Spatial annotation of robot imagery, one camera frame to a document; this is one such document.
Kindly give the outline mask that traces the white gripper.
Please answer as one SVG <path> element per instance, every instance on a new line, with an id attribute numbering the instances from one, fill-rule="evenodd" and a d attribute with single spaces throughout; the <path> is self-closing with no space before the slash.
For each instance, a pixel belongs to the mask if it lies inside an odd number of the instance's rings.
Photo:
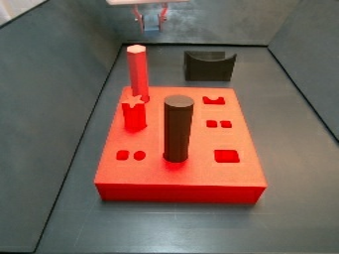
<path id="1" fill-rule="evenodd" d="M 138 4 L 154 4 L 161 3 L 161 11 L 157 14 L 158 21 L 158 31 L 162 31 L 162 24 L 166 21 L 166 11 L 168 11 L 168 3 L 180 3 L 188 2 L 189 0 L 105 0 L 109 5 L 133 5 L 132 13 L 134 16 L 134 21 L 138 23 L 140 32 L 144 33 L 144 21 L 142 15 L 138 12 L 137 5 Z"/>

